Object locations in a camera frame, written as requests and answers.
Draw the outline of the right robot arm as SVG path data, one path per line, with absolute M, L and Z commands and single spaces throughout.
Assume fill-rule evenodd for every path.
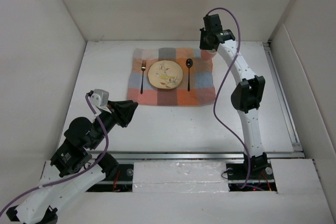
M 236 82 L 231 94 L 232 106 L 240 117 L 244 139 L 244 163 L 241 171 L 247 179 L 254 179 L 267 167 L 267 155 L 261 142 L 258 110 L 265 88 L 265 78 L 256 75 L 240 52 L 231 30 L 222 28 L 219 15 L 206 14 L 200 29 L 200 49 L 218 53 L 228 65 Z

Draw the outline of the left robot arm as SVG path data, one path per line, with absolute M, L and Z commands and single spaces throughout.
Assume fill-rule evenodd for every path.
M 13 199 L 1 214 L 20 223 L 56 223 L 80 193 L 97 182 L 117 178 L 119 163 L 107 152 L 108 133 L 115 125 L 127 127 L 137 107 L 132 100 L 108 101 L 99 107 L 101 113 L 94 121 L 75 118 L 63 144 L 46 162 L 38 186 Z

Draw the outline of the black metal spoon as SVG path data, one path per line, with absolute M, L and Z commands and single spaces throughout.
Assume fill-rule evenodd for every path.
M 190 69 L 193 66 L 193 60 L 191 58 L 188 58 L 186 60 L 186 66 L 188 68 L 188 83 L 187 83 L 187 90 L 190 92 L 191 87 L 190 87 Z

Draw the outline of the pink ceramic mug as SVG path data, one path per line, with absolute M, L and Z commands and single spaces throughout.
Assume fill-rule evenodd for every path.
M 201 50 L 201 58 L 203 60 L 212 60 L 214 56 L 217 54 L 215 49 L 213 50 Z

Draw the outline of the beige bird pattern plate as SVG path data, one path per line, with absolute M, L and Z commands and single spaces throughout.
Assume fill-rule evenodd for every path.
M 182 83 L 183 69 L 174 61 L 161 60 L 149 68 L 148 80 L 157 89 L 175 89 Z

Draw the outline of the orange blue checkered cloth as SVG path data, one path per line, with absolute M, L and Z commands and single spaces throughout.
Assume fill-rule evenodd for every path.
M 186 60 L 191 58 L 190 87 L 188 92 L 188 68 Z M 142 61 L 146 61 L 143 79 L 143 94 L 140 94 Z M 175 89 L 164 90 L 153 87 L 148 80 L 149 68 L 158 61 L 171 60 L 183 69 L 182 83 Z M 128 82 L 127 99 L 141 105 L 157 106 L 201 106 L 213 103 L 216 97 L 213 84 L 213 62 L 203 60 L 201 50 L 194 48 L 159 48 L 135 49 L 132 59 L 132 70 Z

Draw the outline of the black metal fork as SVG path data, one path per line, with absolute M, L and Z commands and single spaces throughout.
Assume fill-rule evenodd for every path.
M 143 60 L 141 64 L 141 71 L 142 71 L 142 79 L 141 79 L 141 89 L 140 94 L 143 94 L 143 79 L 144 79 L 144 72 L 146 70 L 146 61 Z

